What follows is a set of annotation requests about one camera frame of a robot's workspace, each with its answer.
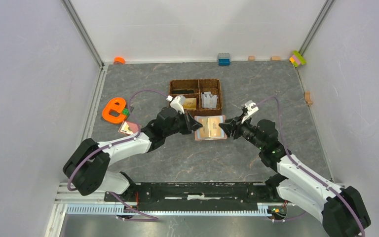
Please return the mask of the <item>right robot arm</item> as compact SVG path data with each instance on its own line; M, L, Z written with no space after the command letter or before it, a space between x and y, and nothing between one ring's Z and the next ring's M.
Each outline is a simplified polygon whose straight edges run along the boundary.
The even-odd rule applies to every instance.
M242 137L258 148L261 161L276 172L266 181L269 200L295 204L317 219L331 237L365 235L371 219L359 191L333 183L302 163L279 141L274 122L263 119L253 126L249 119L236 117L219 126L228 137Z

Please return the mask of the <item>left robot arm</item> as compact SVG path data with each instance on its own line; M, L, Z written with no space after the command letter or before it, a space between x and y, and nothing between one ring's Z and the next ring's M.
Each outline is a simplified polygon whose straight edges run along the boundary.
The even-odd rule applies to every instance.
M161 147L168 136L192 134L202 127L189 113L164 107L136 134L106 142L83 140L63 167L68 190L87 196L95 191L112 191L123 201L135 196L135 187L123 173L109 172L112 164Z

